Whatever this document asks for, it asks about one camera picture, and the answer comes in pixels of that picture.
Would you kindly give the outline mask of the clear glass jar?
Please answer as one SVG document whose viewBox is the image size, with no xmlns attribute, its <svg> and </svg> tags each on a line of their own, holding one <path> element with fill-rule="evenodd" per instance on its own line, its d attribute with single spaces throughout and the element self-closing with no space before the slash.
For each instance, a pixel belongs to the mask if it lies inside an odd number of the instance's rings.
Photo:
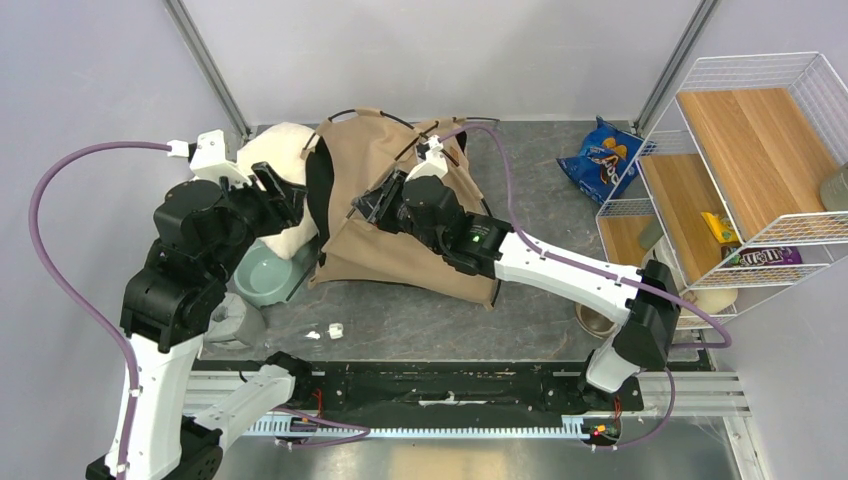
<svg viewBox="0 0 848 480">
<path fill-rule="evenodd" d="M 827 211 L 847 210 L 847 164 L 841 165 L 821 183 L 819 196 Z"/>
</svg>

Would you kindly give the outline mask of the grey toilet paper roll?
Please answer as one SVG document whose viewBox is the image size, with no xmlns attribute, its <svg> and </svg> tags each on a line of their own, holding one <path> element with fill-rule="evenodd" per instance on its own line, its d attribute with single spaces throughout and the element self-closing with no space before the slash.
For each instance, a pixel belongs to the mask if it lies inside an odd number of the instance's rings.
<svg viewBox="0 0 848 480">
<path fill-rule="evenodd" d="M 254 347 L 262 341 L 266 329 L 256 307 L 237 294 L 226 293 L 210 316 L 204 343 L 231 350 Z"/>
</svg>

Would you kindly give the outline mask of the purple candy bag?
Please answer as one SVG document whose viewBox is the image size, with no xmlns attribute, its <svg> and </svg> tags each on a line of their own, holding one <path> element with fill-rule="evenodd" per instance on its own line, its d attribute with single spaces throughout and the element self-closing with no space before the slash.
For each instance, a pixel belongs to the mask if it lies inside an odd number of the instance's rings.
<svg viewBox="0 0 848 480">
<path fill-rule="evenodd" d="M 796 247 L 752 247 L 735 253 L 736 248 L 723 246 L 721 253 L 728 258 L 726 268 L 756 268 L 769 266 L 800 265 L 802 256 Z"/>
</svg>

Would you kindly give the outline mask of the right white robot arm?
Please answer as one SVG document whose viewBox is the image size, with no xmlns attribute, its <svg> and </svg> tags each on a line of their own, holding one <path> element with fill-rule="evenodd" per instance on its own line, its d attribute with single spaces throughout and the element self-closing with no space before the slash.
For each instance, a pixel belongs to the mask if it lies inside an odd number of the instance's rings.
<svg viewBox="0 0 848 480">
<path fill-rule="evenodd" d="M 668 265 L 607 263 L 554 247 L 507 221 L 466 210 L 436 176 L 392 173 L 352 206 L 368 223 L 413 239 L 460 273 L 533 286 L 610 320 L 613 333 L 584 368 L 594 389 L 614 393 L 628 378 L 666 367 L 680 316 Z"/>
</svg>

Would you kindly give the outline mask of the steel pet bowl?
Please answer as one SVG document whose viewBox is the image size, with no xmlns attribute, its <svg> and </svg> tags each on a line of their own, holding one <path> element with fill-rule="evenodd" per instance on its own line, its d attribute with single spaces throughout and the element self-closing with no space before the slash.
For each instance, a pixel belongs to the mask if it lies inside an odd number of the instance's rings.
<svg viewBox="0 0 848 480">
<path fill-rule="evenodd" d="M 575 315 L 580 327 L 595 338 L 608 338 L 617 329 L 614 322 L 585 305 L 576 303 Z"/>
</svg>

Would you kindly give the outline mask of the cream round object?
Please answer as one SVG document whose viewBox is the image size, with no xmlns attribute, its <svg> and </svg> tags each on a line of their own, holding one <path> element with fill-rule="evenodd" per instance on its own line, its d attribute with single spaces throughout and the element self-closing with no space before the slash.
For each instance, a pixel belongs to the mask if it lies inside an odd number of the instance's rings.
<svg viewBox="0 0 848 480">
<path fill-rule="evenodd" d="M 688 304 L 714 315 L 730 307 L 738 298 L 736 288 L 689 290 L 681 295 Z"/>
</svg>

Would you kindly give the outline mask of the small white plastic cap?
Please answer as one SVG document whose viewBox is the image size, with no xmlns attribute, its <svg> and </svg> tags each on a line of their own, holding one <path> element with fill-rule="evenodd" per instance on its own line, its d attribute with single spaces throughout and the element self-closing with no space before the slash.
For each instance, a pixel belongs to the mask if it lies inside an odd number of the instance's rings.
<svg viewBox="0 0 848 480">
<path fill-rule="evenodd" d="M 332 340 L 341 339 L 344 336 L 344 325 L 341 323 L 331 323 L 328 326 L 328 335 Z"/>
</svg>

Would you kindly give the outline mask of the white fluffy pillow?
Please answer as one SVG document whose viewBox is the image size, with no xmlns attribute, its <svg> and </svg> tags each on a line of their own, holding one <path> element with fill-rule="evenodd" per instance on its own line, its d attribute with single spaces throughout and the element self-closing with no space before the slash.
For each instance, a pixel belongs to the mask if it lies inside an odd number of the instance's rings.
<svg viewBox="0 0 848 480">
<path fill-rule="evenodd" d="M 302 158 L 302 151 L 306 146 L 315 144 L 314 133 L 313 128 L 296 123 L 273 125 L 238 150 L 238 168 L 250 174 L 254 164 L 266 162 L 282 179 L 306 185 L 306 161 Z M 297 226 L 260 240 L 279 258 L 291 260 L 317 233 L 309 207 L 304 204 L 303 218 Z"/>
</svg>

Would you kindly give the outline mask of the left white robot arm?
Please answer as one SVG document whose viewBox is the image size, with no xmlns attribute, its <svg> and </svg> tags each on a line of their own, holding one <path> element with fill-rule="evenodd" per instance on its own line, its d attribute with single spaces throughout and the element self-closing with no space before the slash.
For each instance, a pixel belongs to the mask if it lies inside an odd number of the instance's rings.
<svg viewBox="0 0 848 480">
<path fill-rule="evenodd" d="M 184 414 L 188 380 L 213 311 L 254 241 L 297 225 L 307 190 L 256 164 L 243 186 L 229 180 L 187 181 L 154 212 L 158 236 L 128 282 L 120 326 L 135 354 L 139 383 L 122 399 L 134 418 L 90 463 L 89 479 L 211 479 L 225 452 L 271 409 L 310 395 L 311 366 L 278 352 L 233 393 L 192 416 Z"/>
</svg>

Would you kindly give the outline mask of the yellow snack packet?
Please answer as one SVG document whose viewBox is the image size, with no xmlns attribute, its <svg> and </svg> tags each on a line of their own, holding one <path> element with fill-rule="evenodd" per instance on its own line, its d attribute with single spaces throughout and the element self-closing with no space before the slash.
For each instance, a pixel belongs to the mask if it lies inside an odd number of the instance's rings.
<svg viewBox="0 0 848 480">
<path fill-rule="evenodd" d="M 701 217 L 705 221 L 713 237 L 720 244 L 732 244 L 739 242 L 739 237 L 732 222 L 727 216 L 718 215 L 712 212 L 702 212 Z"/>
</svg>

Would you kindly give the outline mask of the mint green bowl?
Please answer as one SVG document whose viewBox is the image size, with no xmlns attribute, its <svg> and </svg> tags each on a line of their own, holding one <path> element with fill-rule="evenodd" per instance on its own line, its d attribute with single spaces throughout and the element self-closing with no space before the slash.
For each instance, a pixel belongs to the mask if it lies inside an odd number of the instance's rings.
<svg viewBox="0 0 848 480">
<path fill-rule="evenodd" d="M 256 240 L 237 266 L 232 280 L 236 291 L 256 308 L 286 303 L 302 284 L 310 247 L 291 259 L 282 259 L 264 242 Z"/>
</svg>

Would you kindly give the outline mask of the blue chip bag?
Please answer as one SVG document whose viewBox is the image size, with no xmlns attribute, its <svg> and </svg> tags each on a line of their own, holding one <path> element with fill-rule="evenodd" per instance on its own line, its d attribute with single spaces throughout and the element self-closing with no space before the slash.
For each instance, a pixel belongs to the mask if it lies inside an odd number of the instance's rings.
<svg viewBox="0 0 848 480">
<path fill-rule="evenodd" d="M 631 162 L 644 139 L 620 130 L 601 116 L 595 121 L 595 128 L 584 137 L 578 153 L 556 162 L 580 191 L 602 205 L 608 199 L 618 199 L 638 176 Z"/>
</svg>

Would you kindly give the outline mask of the beige pet tent fabric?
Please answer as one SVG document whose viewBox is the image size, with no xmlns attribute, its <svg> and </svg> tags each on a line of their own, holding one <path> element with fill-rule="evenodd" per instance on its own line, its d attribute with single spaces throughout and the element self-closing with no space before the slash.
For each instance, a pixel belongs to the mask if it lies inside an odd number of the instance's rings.
<svg viewBox="0 0 848 480">
<path fill-rule="evenodd" d="M 302 150 L 321 245 L 310 286 L 408 285 L 493 309 L 494 240 L 509 228 L 471 176 L 465 122 L 359 108 L 316 128 Z"/>
</svg>

